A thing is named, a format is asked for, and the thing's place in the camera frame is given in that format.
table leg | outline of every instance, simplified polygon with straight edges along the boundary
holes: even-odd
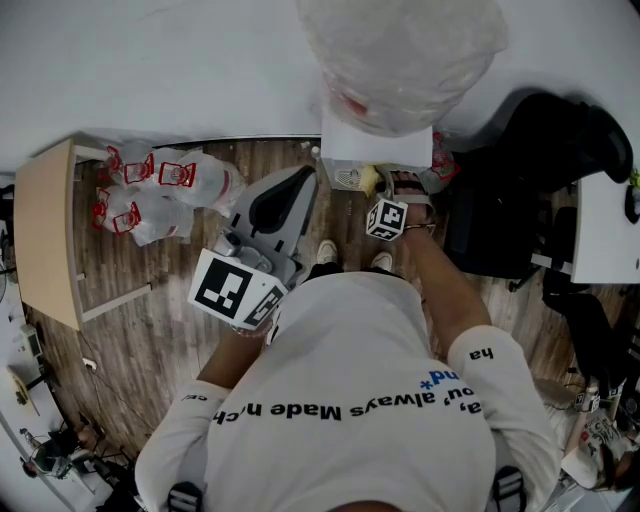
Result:
[[[549,256],[543,256],[542,254],[532,254],[531,263],[545,268],[552,268],[553,266],[553,260]],[[573,273],[573,265],[566,261],[563,262],[560,272],[571,275]]]
[[[143,287],[138,288],[137,290],[133,290],[133,291],[130,291],[129,293],[125,293],[124,295],[121,295],[120,297],[117,297],[108,302],[105,302],[100,306],[96,306],[95,308],[89,309],[87,311],[83,311],[82,321],[87,322],[97,316],[102,315],[103,313],[106,313],[107,311],[111,311],[112,309],[117,308],[118,306],[122,306],[123,304],[126,304],[127,302],[133,299],[141,297],[142,295],[145,295],[150,291],[151,291],[151,285],[146,284]]]
[[[104,149],[95,149],[88,146],[80,146],[78,144],[73,145],[73,152],[76,159],[83,160],[101,160],[106,161],[109,158],[109,152]]]

wristband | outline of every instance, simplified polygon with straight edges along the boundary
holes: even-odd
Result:
[[[409,226],[405,226],[404,227],[403,233],[406,233],[410,229],[426,228],[429,231],[429,233],[433,234],[433,231],[434,231],[435,227],[436,227],[435,224],[427,224],[427,223],[424,223],[424,224],[410,224]]]

floor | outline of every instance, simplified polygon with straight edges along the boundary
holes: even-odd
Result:
[[[317,141],[241,141],[204,144],[204,151],[235,163],[248,182],[285,167],[314,164],[311,147]],[[165,414],[176,390],[193,379],[227,329],[186,302],[191,276],[203,247],[212,247],[221,217],[198,210],[190,243],[175,238],[137,247],[129,236],[116,236],[91,227],[95,189],[104,186],[95,164],[78,169],[74,190],[74,238],[83,303],[97,305],[149,282],[150,295],[87,322],[81,334],[31,311],[45,333],[44,352],[56,371],[56,396],[72,421],[78,412],[95,419],[115,446],[135,455]],[[319,196],[309,232],[300,244],[306,258],[318,242],[332,238],[347,270],[367,265],[378,250],[396,257],[396,272],[419,289],[408,254],[401,247],[365,236],[364,216],[370,208],[362,194],[331,191],[321,171]],[[573,201],[554,197],[555,206]],[[437,219],[435,237],[442,242],[446,213]],[[570,382],[566,370],[575,366],[568,329],[562,318],[541,300],[542,272],[517,293],[501,279],[471,276],[484,298],[495,325],[509,331],[522,345],[532,372],[538,377]],[[611,322],[621,314],[637,312],[635,304],[619,295],[619,287],[592,290],[602,301]],[[437,340],[433,340],[437,352]],[[82,357],[94,359],[91,375]]]

plastic bag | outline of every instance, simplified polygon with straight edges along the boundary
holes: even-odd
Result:
[[[120,150],[112,146],[108,150],[109,172],[122,187],[173,197],[196,208],[212,208],[225,217],[229,217],[245,188],[233,164],[206,155],[201,149],[153,149],[144,142],[132,142]]]
[[[445,145],[440,132],[433,132],[433,150],[431,153],[431,172],[427,175],[430,194],[437,194],[444,190],[454,176],[460,172],[460,166],[454,161],[453,153]]]
[[[172,197],[194,207],[213,208],[225,217],[231,215],[231,208],[245,188],[244,179],[235,165],[201,150],[189,151],[178,165],[193,168],[193,181],[189,186],[169,187]]]
[[[153,149],[145,142],[131,142],[121,149],[108,148],[111,157],[106,164],[110,175],[122,187],[148,189],[158,195],[166,195],[159,189],[160,177],[175,169],[177,162],[187,154],[172,148]]]
[[[296,2],[331,108],[376,135],[433,125],[507,46],[495,0]]]
[[[93,215],[94,227],[118,235],[131,233],[139,246],[171,236],[186,238],[193,228],[193,208],[135,188],[98,189]]]

sneaker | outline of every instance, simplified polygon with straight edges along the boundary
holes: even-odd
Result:
[[[371,262],[371,268],[379,268],[387,272],[393,271],[393,256],[388,252],[379,252]]]
[[[323,240],[318,247],[316,255],[316,263],[322,265],[324,263],[338,263],[338,248],[331,240]]]

